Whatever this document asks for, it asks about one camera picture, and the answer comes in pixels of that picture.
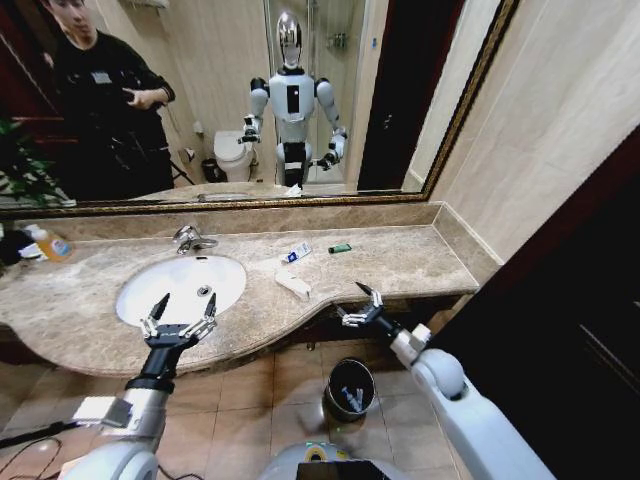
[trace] man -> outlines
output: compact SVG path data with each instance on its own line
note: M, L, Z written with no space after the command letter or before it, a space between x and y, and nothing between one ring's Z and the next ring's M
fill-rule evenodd
M83 160L80 199L132 198L173 188L158 108L175 99L129 45L98 31L84 0L42 0L64 35L54 61L65 118Z

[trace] faucet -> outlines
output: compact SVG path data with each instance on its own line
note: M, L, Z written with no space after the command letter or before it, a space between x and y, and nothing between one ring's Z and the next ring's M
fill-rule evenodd
M217 240L202 238L196 230L196 227L185 225L173 236L173 243L180 243L177 253L178 255L186 255L192 248L200 250L203 248L212 248L218 245Z

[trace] robot chest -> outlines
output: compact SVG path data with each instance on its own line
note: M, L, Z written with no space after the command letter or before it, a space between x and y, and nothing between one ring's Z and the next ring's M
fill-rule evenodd
M313 113L313 80L274 77L269 82L274 115L285 122L303 121Z

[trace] mirror frame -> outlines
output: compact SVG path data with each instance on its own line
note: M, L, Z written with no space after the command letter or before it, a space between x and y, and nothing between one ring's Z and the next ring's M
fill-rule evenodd
M467 83L458 100L444 138L440 143L436 157L431 165L425 184L420 192L390 193L389 191L366 192L350 195L316 196L309 198L273 198L255 200L228 200L218 202L182 202L162 203L150 201L125 200L85 202L77 207L54 208L16 208L0 210L1 219L27 218L63 218L108 215L158 214L213 210L239 210L251 208L316 207L329 205L361 205L394 202L425 202L430 199L433 189L444 169L447 159L455 146L464 122L473 107L473 103L482 87L491 67L495 54L502 43L511 19L518 7L519 0L502 0L496 9L494 18L484 38L482 47L473 65Z

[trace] mirror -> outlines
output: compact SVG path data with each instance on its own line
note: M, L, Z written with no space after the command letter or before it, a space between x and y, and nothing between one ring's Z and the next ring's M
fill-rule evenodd
M499 3L2 2L0 209L421 192Z

